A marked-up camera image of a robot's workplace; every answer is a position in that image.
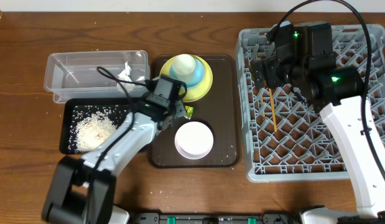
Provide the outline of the green snack wrapper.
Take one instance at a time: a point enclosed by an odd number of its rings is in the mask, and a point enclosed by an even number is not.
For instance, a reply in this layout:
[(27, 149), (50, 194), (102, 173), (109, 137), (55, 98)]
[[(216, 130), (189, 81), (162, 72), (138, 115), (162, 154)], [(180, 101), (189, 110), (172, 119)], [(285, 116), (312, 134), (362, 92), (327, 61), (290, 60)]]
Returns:
[(186, 106), (185, 109), (186, 109), (186, 115), (184, 117), (187, 119), (191, 119), (194, 108), (192, 106)]

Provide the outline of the white tissue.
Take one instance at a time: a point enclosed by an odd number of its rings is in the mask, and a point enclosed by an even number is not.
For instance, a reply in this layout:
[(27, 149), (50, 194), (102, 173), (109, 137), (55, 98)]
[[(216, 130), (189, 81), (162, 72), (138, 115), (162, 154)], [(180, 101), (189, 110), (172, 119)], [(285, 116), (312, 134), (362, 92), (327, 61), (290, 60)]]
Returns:
[(132, 80), (130, 78), (132, 68), (129, 66), (128, 62), (124, 63), (124, 70), (118, 75), (118, 79), (121, 80), (121, 83), (117, 84), (117, 89), (123, 91), (122, 86), (125, 87), (127, 91), (134, 89), (135, 85), (131, 84)]

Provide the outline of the white pink bowl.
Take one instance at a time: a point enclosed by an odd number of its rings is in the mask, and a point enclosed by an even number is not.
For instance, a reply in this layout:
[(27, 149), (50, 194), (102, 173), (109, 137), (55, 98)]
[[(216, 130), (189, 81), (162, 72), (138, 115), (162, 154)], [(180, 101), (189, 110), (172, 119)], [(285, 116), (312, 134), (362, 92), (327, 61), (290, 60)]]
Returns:
[(175, 133), (174, 144), (184, 158), (197, 160), (207, 156), (214, 145), (211, 129), (198, 121), (187, 122)]

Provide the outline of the cream plastic cup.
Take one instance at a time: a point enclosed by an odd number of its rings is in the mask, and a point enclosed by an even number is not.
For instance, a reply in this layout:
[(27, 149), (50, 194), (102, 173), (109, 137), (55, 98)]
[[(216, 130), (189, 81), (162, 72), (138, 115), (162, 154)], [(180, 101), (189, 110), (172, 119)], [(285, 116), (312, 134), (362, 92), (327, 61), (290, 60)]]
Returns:
[(174, 58), (171, 69), (182, 78), (190, 76), (195, 70), (196, 62), (195, 59), (189, 54), (180, 54)]

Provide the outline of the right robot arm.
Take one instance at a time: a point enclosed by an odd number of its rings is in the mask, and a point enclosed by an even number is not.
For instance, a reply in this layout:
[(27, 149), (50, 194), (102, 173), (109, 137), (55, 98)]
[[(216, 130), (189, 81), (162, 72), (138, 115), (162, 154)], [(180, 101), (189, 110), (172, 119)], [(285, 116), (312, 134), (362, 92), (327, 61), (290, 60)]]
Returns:
[(331, 44), (276, 49), (266, 59), (255, 58), (249, 70), (258, 88), (286, 83), (299, 88), (306, 102), (330, 130), (350, 176), (356, 198), (356, 217), (330, 210), (302, 214), (303, 221), (385, 223), (385, 148), (357, 69), (337, 67)]

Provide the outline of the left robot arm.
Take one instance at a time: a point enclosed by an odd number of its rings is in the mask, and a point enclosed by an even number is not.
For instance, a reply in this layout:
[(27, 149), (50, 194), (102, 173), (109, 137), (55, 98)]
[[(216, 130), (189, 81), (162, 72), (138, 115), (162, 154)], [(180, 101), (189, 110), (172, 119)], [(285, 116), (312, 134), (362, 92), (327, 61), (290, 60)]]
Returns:
[(53, 174), (41, 217), (47, 223), (127, 223), (114, 204), (116, 179), (131, 159), (186, 115), (182, 100), (165, 106), (149, 96), (130, 106), (120, 127), (79, 159), (63, 157)]

